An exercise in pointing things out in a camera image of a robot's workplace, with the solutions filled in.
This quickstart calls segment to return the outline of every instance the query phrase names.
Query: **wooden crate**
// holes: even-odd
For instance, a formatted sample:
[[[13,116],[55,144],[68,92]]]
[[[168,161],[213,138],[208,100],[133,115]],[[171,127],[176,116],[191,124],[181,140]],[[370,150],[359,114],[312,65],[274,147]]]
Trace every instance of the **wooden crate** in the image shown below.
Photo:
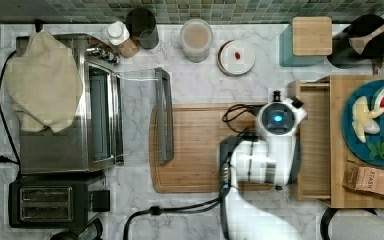
[[[381,79],[384,75],[331,75],[317,82],[298,80],[288,85],[288,96],[298,96],[308,113],[299,129],[302,163],[291,186],[293,197],[319,199],[332,208],[384,208],[384,199],[342,186],[348,161],[368,165],[349,150],[342,137],[343,108],[361,85]]]

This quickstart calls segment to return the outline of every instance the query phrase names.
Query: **cable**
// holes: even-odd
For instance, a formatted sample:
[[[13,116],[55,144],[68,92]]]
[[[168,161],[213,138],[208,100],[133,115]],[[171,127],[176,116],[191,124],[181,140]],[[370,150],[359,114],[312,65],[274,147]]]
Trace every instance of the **cable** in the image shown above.
[[[5,128],[5,132],[6,132],[7,136],[8,136],[9,143],[11,145],[11,148],[12,148],[12,151],[14,153],[14,156],[17,159],[17,162],[14,162],[12,160],[10,160],[10,161],[2,161],[2,162],[12,162],[12,163],[15,163],[18,166],[20,166],[20,156],[18,155],[17,149],[15,148],[14,141],[12,140],[12,136],[11,136],[11,133],[9,131],[8,125],[6,123],[4,112],[2,110],[2,105],[1,105],[1,89],[2,89],[2,82],[3,82],[3,79],[4,79],[4,74],[5,74],[6,66],[7,66],[7,63],[9,61],[9,59],[11,59],[15,55],[15,53],[16,53],[16,51],[13,51],[12,53],[9,54],[9,56],[5,60],[4,66],[2,67],[2,71],[1,71],[1,76],[0,76],[0,115],[1,115],[1,118],[2,118],[2,123],[3,123],[4,128]],[[21,178],[21,170],[20,170],[20,167],[19,167],[18,168],[17,179],[20,179],[20,178]]]
[[[217,205],[220,204],[220,201],[226,197],[228,192],[225,192],[223,195],[220,195],[219,197],[212,199],[207,202],[203,202],[200,204],[195,204],[195,205],[190,205],[190,206],[185,206],[185,207],[179,207],[179,208],[160,208],[159,206],[152,206],[148,210],[142,210],[133,213],[126,221],[126,224],[124,225],[124,230],[123,230],[123,239],[128,240],[129,239],[129,227],[130,223],[133,220],[133,218],[141,216],[141,215],[147,215],[151,214],[152,216],[159,216],[163,213],[175,213],[175,214],[197,214],[197,213],[203,213],[206,211],[209,211],[213,208],[215,208]],[[190,210],[186,211],[188,209],[194,209],[194,208],[199,208],[203,207],[205,205],[212,204],[211,206],[208,206],[206,208],[198,209],[198,210]]]
[[[249,128],[245,128],[244,130],[239,131],[239,130],[233,128],[230,125],[230,122],[232,122],[233,120],[235,120],[236,118],[238,118],[239,116],[241,116],[242,114],[244,114],[246,112],[251,113],[254,116],[256,116],[258,114],[258,111],[264,105],[265,104],[256,104],[256,105],[235,104],[235,105],[231,106],[229,109],[227,109],[226,113],[222,117],[222,121],[227,124],[227,126],[230,128],[230,130],[232,130],[232,131],[234,131],[234,132],[236,132],[238,134],[247,132],[249,130]],[[241,110],[241,109],[243,109],[243,110],[240,111],[239,113],[237,113],[234,117],[229,118],[229,113],[232,113],[232,112],[235,112],[235,111],[238,111],[238,110]]]

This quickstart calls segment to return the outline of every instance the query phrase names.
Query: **metal handle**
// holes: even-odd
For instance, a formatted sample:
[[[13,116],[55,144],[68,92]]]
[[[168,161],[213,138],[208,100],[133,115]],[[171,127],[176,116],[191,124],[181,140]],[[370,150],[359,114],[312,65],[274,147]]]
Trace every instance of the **metal handle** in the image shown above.
[[[162,68],[155,69],[157,77],[157,132],[160,160],[168,162],[174,157],[173,109],[171,102],[170,74]]]

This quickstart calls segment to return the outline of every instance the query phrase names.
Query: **black container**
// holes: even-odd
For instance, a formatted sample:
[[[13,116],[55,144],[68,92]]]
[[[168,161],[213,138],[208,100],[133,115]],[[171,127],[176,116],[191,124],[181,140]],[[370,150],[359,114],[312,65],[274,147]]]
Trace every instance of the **black container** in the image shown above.
[[[384,32],[367,43],[362,54],[350,45],[350,38],[364,37],[384,24],[384,19],[373,14],[363,15],[342,32],[333,37],[332,54],[327,59],[338,68],[351,68],[365,59],[377,59],[384,55]]]
[[[126,27],[143,48],[153,49],[158,45],[159,37],[154,14],[146,8],[135,8],[126,16]]]

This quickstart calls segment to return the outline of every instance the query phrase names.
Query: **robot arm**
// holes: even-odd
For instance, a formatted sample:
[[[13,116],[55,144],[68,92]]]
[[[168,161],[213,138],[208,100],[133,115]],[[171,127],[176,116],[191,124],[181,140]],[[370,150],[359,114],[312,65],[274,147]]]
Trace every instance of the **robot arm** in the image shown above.
[[[238,192],[238,181],[278,186],[288,184],[296,144],[295,132],[306,116],[300,108],[302,103],[296,101],[286,99],[260,110],[256,126],[264,140],[230,137],[220,144],[221,193],[226,195],[221,202],[221,220],[226,239],[301,239],[288,222],[251,205]]]

